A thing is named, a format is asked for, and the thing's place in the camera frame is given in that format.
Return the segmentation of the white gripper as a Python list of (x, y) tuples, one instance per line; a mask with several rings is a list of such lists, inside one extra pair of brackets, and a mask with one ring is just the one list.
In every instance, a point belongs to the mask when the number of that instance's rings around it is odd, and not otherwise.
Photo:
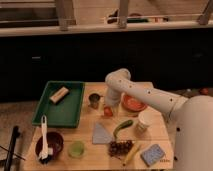
[(105, 104), (112, 107), (113, 116), (117, 117), (119, 112), (118, 104), (121, 101), (122, 90), (118, 87), (108, 87), (105, 95)]

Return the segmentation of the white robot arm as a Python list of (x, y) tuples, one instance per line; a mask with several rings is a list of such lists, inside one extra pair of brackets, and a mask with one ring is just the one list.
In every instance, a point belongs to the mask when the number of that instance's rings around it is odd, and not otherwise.
[(155, 88), (142, 87), (131, 81), (128, 69), (121, 68), (105, 77), (108, 86), (105, 104), (117, 106), (126, 93), (161, 112), (175, 122), (175, 171), (213, 171), (213, 97), (191, 98)]

